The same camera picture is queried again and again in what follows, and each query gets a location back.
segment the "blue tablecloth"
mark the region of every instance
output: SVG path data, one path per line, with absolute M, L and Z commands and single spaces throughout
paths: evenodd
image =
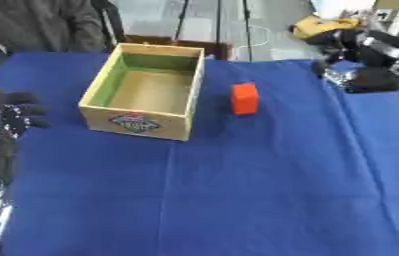
M 19 54 L 0 87 L 53 128 L 20 141 L 6 256 L 399 256 L 399 93 L 346 95 L 309 61 L 208 61 L 191 140 L 89 131 L 102 54 Z M 259 113 L 230 112 L 255 82 Z

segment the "person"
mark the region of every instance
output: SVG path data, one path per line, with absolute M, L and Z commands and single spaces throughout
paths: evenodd
M 105 49 L 91 0 L 0 0 L 0 64 L 14 52 Z

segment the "yellow object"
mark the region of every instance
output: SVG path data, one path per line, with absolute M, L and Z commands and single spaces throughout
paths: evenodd
M 334 29 L 350 29 L 360 25 L 359 19 L 322 20 L 317 16 L 308 16 L 293 26 L 292 33 L 295 37 L 306 39 L 322 32 Z

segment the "cardboard box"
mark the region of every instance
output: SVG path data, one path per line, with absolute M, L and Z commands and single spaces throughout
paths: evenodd
M 189 138 L 204 49 L 119 44 L 79 103 L 90 129 Z

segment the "red block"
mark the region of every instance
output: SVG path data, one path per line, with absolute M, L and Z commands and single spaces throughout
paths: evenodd
M 255 84 L 236 84 L 232 87 L 233 113 L 254 114 L 258 111 L 258 91 Z

